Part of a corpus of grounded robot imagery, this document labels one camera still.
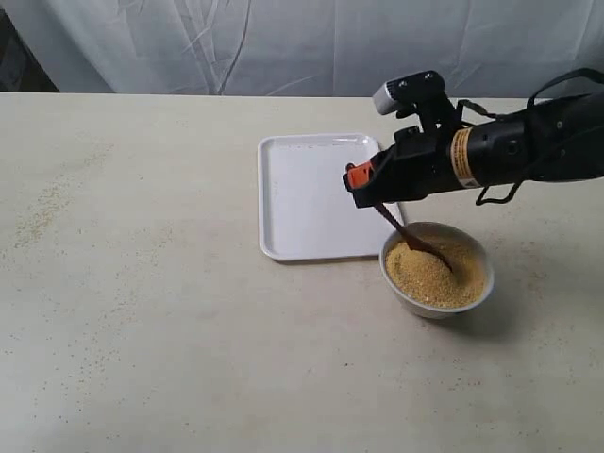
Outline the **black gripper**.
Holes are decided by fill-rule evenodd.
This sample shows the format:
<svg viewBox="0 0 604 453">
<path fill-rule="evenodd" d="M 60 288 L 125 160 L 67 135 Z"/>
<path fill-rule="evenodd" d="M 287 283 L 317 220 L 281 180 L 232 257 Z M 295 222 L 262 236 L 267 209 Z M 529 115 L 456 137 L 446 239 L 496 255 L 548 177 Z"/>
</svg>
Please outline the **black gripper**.
<svg viewBox="0 0 604 453">
<path fill-rule="evenodd" d="M 411 126 L 363 164 L 345 166 L 343 181 L 355 205 L 411 202 L 436 193 L 517 182 L 531 163 L 522 122 L 490 122 L 456 131 Z"/>
</svg>

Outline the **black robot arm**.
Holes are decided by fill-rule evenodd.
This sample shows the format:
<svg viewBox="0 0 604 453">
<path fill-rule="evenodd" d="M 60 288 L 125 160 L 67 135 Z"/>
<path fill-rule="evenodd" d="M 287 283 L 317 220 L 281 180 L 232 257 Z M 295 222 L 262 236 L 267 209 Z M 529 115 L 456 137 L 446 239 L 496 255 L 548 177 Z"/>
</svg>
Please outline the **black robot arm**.
<svg viewBox="0 0 604 453">
<path fill-rule="evenodd" d="M 477 189 L 477 205 L 495 203 L 487 191 L 507 185 L 510 202 L 526 181 L 574 182 L 603 176 L 603 96 L 582 94 L 528 101 L 525 109 L 490 114 L 469 125 L 467 100 L 445 94 L 414 106 L 419 126 L 398 130 L 394 143 L 360 165 L 347 165 L 343 181 L 359 208 L 411 202 L 436 193 Z"/>
</svg>

